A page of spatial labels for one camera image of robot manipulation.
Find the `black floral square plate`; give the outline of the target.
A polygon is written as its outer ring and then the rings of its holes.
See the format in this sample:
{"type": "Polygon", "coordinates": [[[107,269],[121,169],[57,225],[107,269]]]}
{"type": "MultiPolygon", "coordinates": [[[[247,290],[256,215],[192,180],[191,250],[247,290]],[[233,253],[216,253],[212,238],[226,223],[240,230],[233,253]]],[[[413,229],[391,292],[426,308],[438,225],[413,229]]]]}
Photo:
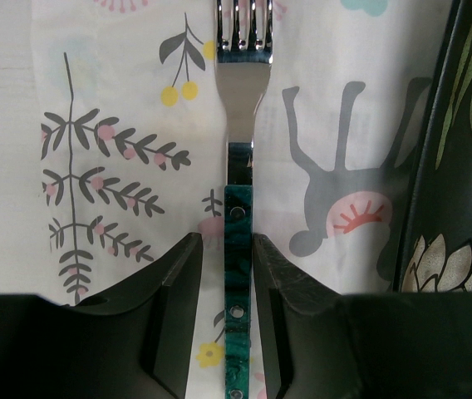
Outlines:
{"type": "Polygon", "coordinates": [[[452,5],[414,166],[394,287],[472,291],[472,1],[452,5]]]}

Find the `floral patterned placemat cloth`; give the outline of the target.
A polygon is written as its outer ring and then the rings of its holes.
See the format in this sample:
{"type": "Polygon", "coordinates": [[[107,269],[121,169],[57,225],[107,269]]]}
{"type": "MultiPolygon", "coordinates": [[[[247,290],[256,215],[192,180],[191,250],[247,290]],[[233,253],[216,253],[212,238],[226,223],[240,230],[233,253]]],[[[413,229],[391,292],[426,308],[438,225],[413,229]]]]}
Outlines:
{"type": "MultiPolygon", "coordinates": [[[[386,291],[447,1],[271,1],[254,222],[339,293],[386,291]]],[[[211,1],[35,1],[43,190],[62,301],[202,234],[186,387],[224,396],[226,117],[211,1]]]]}

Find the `fork with green handle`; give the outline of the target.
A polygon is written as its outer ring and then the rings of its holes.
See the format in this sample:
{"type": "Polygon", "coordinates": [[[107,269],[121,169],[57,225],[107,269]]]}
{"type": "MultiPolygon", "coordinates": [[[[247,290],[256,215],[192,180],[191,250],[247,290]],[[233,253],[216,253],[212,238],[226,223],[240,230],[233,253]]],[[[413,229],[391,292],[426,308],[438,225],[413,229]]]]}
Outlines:
{"type": "Polygon", "coordinates": [[[215,78],[227,118],[224,186],[224,395],[249,396],[256,114],[273,63],[273,2],[216,3],[215,78]]]}

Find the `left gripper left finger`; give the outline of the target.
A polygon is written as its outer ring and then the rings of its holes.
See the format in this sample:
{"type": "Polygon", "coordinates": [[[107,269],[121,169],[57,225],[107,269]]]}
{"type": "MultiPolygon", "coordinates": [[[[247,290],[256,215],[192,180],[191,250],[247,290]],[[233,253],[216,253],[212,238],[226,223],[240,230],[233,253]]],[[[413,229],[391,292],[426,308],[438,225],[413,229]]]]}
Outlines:
{"type": "Polygon", "coordinates": [[[61,353],[55,396],[184,397],[202,261],[202,238],[189,233],[151,265],[63,308],[79,336],[61,353]]]}

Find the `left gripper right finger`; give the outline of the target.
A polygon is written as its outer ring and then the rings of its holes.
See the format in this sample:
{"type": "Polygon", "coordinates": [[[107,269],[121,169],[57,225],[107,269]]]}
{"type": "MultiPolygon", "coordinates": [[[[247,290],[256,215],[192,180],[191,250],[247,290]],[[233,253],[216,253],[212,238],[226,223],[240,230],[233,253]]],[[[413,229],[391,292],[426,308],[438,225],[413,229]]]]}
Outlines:
{"type": "Polygon", "coordinates": [[[253,237],[253,274],[269,398],[366,394],[338,293],[253,237]]]}

